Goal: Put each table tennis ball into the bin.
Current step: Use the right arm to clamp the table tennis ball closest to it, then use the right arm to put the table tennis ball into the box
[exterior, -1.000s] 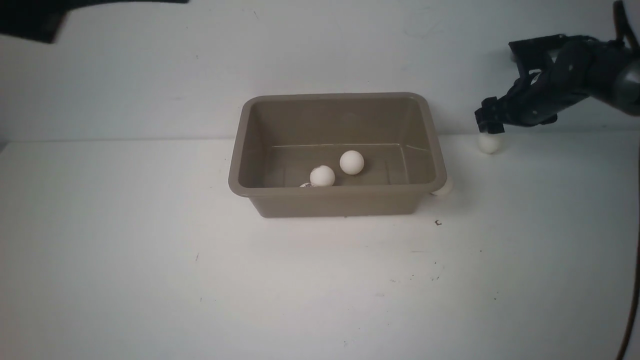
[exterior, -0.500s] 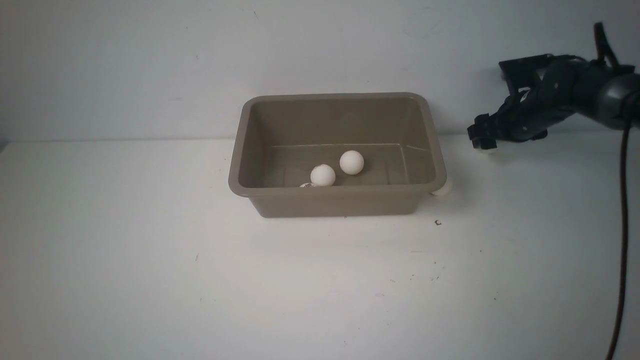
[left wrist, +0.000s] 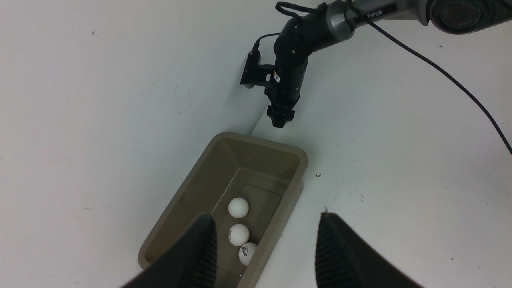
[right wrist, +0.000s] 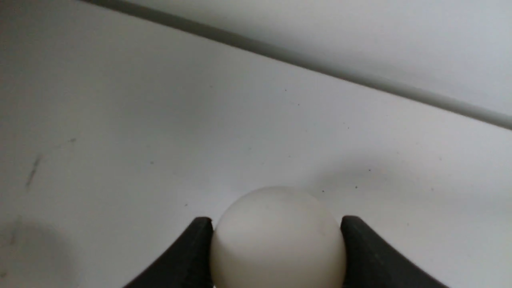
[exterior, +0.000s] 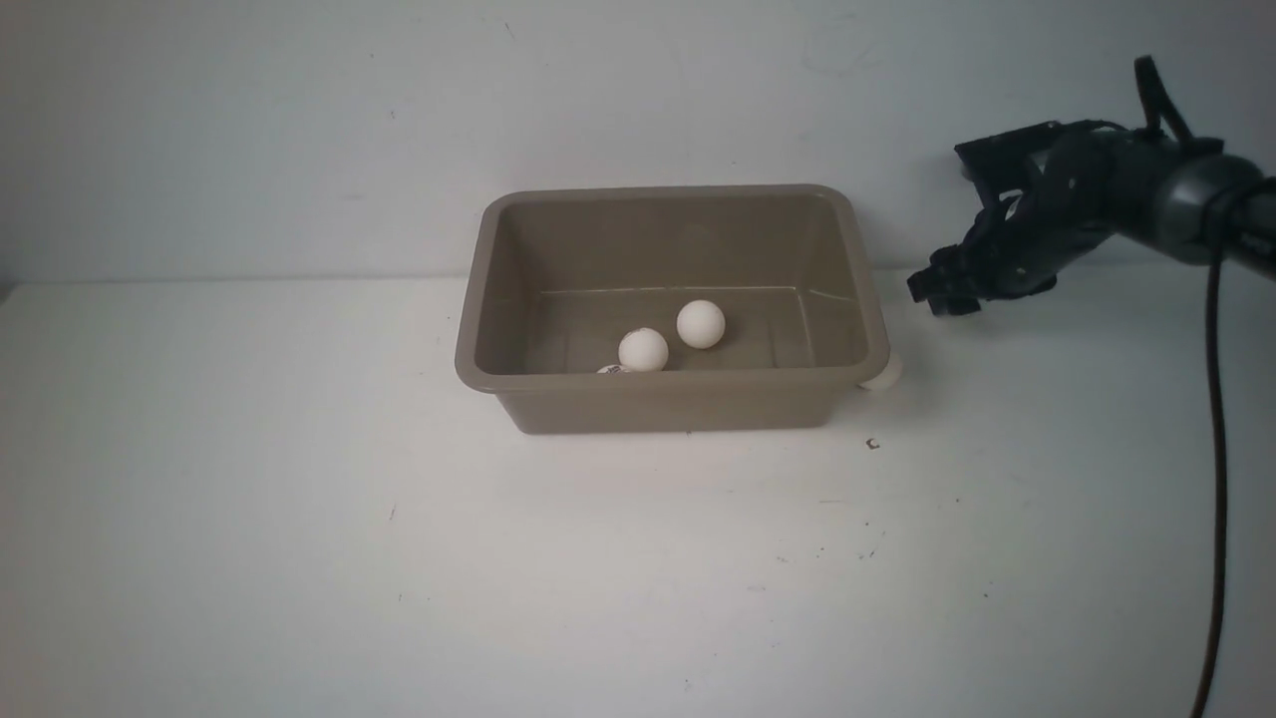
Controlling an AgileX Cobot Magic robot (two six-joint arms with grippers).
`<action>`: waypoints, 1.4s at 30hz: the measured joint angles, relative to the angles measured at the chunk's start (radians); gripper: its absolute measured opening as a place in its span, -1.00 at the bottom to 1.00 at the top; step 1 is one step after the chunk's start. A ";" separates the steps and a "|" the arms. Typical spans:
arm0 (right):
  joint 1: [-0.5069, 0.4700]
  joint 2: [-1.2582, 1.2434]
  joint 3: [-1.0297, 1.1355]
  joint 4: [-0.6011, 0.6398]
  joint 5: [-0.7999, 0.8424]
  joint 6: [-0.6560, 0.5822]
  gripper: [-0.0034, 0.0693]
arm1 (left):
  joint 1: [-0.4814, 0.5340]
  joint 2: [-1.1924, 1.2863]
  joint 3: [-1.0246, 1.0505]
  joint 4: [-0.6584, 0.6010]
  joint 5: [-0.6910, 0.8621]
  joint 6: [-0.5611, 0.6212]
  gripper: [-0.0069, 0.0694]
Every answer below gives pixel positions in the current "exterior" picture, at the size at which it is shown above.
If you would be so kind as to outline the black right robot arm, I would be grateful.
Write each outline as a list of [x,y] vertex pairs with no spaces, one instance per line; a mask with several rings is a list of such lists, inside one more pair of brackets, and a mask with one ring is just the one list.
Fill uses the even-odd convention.
[[1111,236],[1189,265],[1231,258],[1273,273],[1273,177],[1199,136],[1151,56],[1134,60],[1142,128],[1039,122],[961,143],[981,210],[963,238],[909,277],[934,315],[1053,289],[1059,272]]

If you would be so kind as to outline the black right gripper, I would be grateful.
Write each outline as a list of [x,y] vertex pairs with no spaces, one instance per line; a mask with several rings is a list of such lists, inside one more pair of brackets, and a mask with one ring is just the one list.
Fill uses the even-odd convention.
[[935,318],[962,318],[980,312],[981,300],[1040,295],[1065,265],[1108,241],[1102,224],[1076,223],[1042,205],[1053,145],[1102,125],[1051,120],[954,145],[983,208],[961,242],[937,249],[907,278],[914,304],[928,304]]

